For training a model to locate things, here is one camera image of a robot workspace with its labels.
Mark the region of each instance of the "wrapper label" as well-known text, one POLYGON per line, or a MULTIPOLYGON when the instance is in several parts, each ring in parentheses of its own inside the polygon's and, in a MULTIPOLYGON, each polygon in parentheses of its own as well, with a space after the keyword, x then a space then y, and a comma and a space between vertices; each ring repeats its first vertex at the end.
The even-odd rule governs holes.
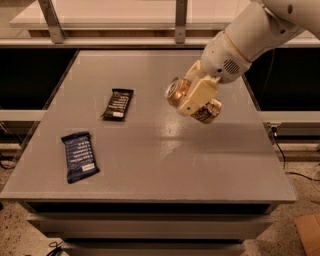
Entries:
POLYGON ((112 89, 112 96, 102 117, 104 120, 122 121, 126 116, 134 91, 130 89, 112 89))
POLYGON ((78 132, 61 138, 66 147, 67 181, 74 183, 99 172, 89 132, 78 132))

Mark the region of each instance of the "table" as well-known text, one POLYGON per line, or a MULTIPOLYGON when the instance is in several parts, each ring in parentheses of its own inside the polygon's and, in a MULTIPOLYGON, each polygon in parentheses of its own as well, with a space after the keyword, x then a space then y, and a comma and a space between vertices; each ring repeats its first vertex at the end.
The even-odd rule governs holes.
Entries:
POLYGON ((263 232, 272 210, 296 194, 242 79, 220 85, 223 111, 210 125, 166 102, 168 83, 200 56, 80 51, 0 198, 23 203, 30 223, 69 241, 69 253, 101 252, 103 244, 104 253, 121 255, 141 248, 239 255, 241 242, 263 232), (112 88, 135 91, 124 122, 100 117, 112 88), (61 137, 79 131, 90 132, 100 173, 68 184, 61 137), (123 242, 132 250, 123 252, 123 242))

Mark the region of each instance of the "gray floor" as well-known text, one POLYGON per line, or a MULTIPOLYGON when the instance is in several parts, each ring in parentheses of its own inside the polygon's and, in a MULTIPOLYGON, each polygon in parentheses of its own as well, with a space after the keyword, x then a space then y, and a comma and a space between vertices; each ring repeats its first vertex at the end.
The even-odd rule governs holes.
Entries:
MULTIPOLYGON (((320 155, 316 152, 314 145, 308 147, 282 145, 282 147, 285 149, 287 158, 291 159, 286 163, 285 172, 298 172, 309 177, 320 178, 320 155)), ((10 171, 0 170, 0 191, 9 176, 10 171)), ((242 256, 305 255, 294 219, 298 216, 320 213, 320 205, 312 202, 320 201, 320 182, 313 183, 297 175, 288 176, 296 188, 298 201, 295 204, 279 206, 272 213, 273 225, 257 239, 244 242, 246 252, 242 256)), ((0 255, 46 255, 50 251, 49 243, 60 241, 48 239, 33 228, 26 221, 28 212, 19 203, 6 201, 2 203, 4 209, 0 211, 2 223, 0 255)))

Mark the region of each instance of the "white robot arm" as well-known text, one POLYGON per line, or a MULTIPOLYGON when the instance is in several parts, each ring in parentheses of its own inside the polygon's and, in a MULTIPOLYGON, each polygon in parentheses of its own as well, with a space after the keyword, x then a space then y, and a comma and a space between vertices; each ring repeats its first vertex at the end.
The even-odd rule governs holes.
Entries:
POLYGON ((251 0, 248 7, 205 47, 184 78, 176 78, 167 99, 182 115, 210 123, 221 109, 219 83, 249 70, 252 61, 308 30, 320 39, 320 0, 251 0))

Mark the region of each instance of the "cable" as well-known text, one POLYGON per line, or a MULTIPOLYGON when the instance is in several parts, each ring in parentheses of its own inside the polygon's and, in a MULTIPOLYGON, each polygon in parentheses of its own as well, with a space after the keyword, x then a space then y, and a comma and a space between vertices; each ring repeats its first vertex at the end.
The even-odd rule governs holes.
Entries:
POLYGON ((62 251, 61 244, 63 244, 63 241, 60 243, 57 243, 57 242, 50 243, 49 247, 54 248, 54 249, 52 251, 50 251, 46 256, 58 255, 62 251))
POLYGON ((279 144, 278 144, 278 134, 277 134, 277 127, 270 127, 269 131, 271 132, 271 136, 274 140, 274 142, 276 143, 281 155, 282 155, 282 159, 283 159, 283 170, 286 168, 286 156, 284 155, 282 149, 280 148, 279 144))
POLYGON ((303 177, 303 178, 306 178, 306 179, 312 180, 312 181, 320 181, 320 180, 318 180, 318 179, 314 179, 313 177, 309 177, 309 176, 303 175, 303 174, 298 173, 298 172, 286 172, 286 174, 298 175, 298 176, 301 176, 301 177, 303 177))

